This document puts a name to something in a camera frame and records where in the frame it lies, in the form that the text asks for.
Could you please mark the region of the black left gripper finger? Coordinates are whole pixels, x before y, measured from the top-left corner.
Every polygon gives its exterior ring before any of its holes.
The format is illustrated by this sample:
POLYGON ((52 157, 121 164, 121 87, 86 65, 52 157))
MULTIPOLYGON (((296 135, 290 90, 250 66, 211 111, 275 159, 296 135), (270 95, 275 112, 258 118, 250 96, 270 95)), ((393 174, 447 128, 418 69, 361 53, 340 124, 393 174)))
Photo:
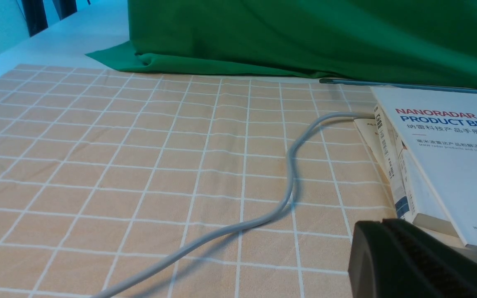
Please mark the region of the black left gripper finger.
POLYGON ((356 222, 348 274, 354 298, 477 298, 477 252, 401 219, 356 222))

